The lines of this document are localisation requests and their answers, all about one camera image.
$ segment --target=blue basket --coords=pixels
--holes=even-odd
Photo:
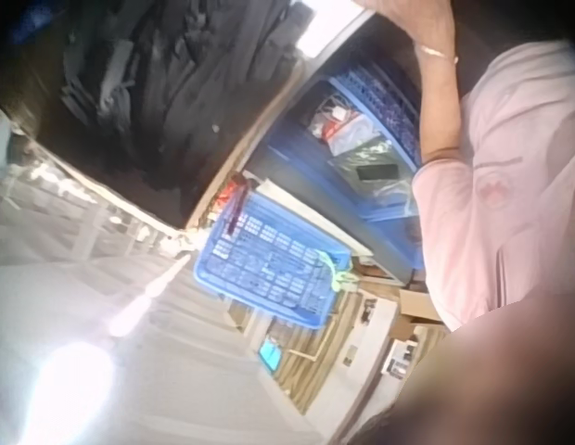
[[[407,196],[395,193],[377,202],[373,197],[359,195],[328,163],[333,159],[328,148],[322,146],[314,136],[298,124],[281,122],[275,126],[264,143],[264,150],[273,151],[290,166],[312,179],[344,210],[351,211],[368,221],[390,220],[404,215]],[[260,156],[259,153],[255,153],[248,165],[256,162],[259,159],[257,156]],[[409,210],[411,214],[417,214],[415,203]]]
[[[251,194],[232,235],[235,201],[224,209],[195,265],[204,286],[294,324],[318,329],[335,302],[330,268],[349,268],[351,253],[321,230],[267,197]]]

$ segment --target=black phone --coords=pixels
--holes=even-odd
[[[396,181],[399,179],[397,164],[363,165],[356,167],[360,181]]]

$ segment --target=plastic bag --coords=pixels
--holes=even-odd
[[[380,136],[374,123],[364,114],[343,125],[332,137],[327,139],[333,156],[339,156],[357,146]]]
[[[345,97],[333,94],[318,106],[308,128],[314,137],[328,142],[358,115]]]
[[[407,164],[399,157],[392,143],[384,136],[347,151],[328,162],[348,182],[361,197],[369,197],[380,205],[393,203],[393,195],[401,195],[400,201],[410,207],[413,202],[411,180],[413,174]],[[369,165],[395,164],[398,167],[398,179],[362,181],[358,176],[358,167]]]

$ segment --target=pink sleeve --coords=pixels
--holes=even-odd
[[[487,312],[495,295],[494,271],[475,218],[473,171],[460,160],[437,160],[419,171],[413,188],[429,293],[455,330]]]

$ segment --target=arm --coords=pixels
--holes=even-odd
[[[435,159],[459,159],[461,108],[456,66],[421,50],[417,50],[417,58],[422,82],[421,158],[425,164]]]
[[[416,44],[448,58],[417,49],[422,79],[420,145],[422,160],[458,158],[461,112],[454,65],[451,0],[357,0],[393,21]]]

